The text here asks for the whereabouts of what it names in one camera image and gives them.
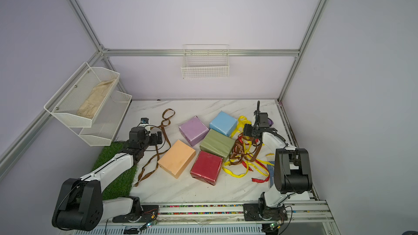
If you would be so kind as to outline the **brown ribbon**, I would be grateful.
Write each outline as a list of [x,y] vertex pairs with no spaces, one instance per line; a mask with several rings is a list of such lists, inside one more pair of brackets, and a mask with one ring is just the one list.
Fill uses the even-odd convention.
[[249,163],[256,161],[261,147],[261,140],[254,137],[247,137],[240,133],[232,147],[228,162],[231,165],[246,163],[246,166],[248,166]]
[[[162,121],[158,126],[152,126],[151,128],[157,128],[161,131],[162,137],[164,138],[163,144],[161,146],[155,145],[155,154],[146,162],[146,164],[142,167],[140,173],[138,174],[138,178],[136,183],[133,184],[133,187],[138,187],[141,182],[144,180],[150,178],[159,168],[158,161],[161,159],[161,157],[166,154],[169,149],[172,147],[172,144],[168,138],[168,135],[166,133],[166,128],[171,125],[171,119],[176,114],[176,112],[168,108],[162,113]],[[150,163],[156,160],[155,168],[146,173],[146,168],[150,165]]]

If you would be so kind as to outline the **light blue gift box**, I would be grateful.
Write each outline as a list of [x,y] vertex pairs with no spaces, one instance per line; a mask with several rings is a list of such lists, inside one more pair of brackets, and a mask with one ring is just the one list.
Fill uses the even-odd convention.
[[236,129],[238,120],[231,115],[221,111],[219,114],[210,122],[210,129],[213,129],[227,137],[230,137],[233,131]]

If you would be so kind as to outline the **orange gift box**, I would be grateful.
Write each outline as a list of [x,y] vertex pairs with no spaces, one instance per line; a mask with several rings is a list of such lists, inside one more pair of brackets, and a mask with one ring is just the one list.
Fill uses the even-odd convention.
[[181,140],[158,160],[158,165],[167,173],[178,179],[196,155],[196,150]]

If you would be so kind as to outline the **green gift box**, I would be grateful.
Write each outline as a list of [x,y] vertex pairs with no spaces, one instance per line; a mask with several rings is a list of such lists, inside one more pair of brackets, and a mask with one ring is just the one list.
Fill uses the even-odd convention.
[[221,157],[226,162],[235,141],[213,129],[210,129],[203,141],[200,143],[200,150]]

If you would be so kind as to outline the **purple gift box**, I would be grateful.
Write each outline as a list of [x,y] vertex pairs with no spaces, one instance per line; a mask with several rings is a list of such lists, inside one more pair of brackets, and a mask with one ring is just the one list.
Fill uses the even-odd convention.
[[209,132],[209,128],[197,117],[189,119],[179,126],[179,131],[188,141],[190,146],[201,142]]

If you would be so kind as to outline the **red gift box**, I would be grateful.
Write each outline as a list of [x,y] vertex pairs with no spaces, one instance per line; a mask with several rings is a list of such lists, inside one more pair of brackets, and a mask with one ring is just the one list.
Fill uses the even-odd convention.
[[215,186],[222,165],[222,157],[200,151],[190,170],[190,175],[197,180]]

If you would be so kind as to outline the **yellow ribbon of blue box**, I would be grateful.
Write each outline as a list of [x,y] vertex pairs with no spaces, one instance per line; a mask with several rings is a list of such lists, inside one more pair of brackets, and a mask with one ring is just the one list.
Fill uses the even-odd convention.
[[249,121],[245,116],[241,115],[238,118],[236,128],[230,135],[230,138],[234,140],[233,148],[236,146],[256,146],[256,141],[253,138],[243,135],[244,127],[246,124],[249,124],[251,126],[251,121]]

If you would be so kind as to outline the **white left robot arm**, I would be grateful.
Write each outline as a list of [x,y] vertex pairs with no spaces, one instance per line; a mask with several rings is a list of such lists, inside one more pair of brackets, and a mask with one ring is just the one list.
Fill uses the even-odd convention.
[[103,220],[142,219],[143,207],[138,197],[104,200],[103,191],[120,175],[132,169],[150,146],[163,144],[161,131],[139,125],[130,130],[124,147],[110,160],[80,178],[69,178],[61,186],[52,216],[52,225],[60,230],[91,231]]

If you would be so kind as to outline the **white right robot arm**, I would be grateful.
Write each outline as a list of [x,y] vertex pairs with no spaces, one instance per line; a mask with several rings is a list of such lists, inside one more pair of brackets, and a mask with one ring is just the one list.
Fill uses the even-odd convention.
[[270,124],[267,113],[254,112],[254,123],[244,126],[244,135],[259,139],[275,150],[273,186],[257,203],[243,205],[246,221],[273,221],[277,227],[287,221],[285,202],[293,195],[310,191],[313,185],[309,153],[290,145]]

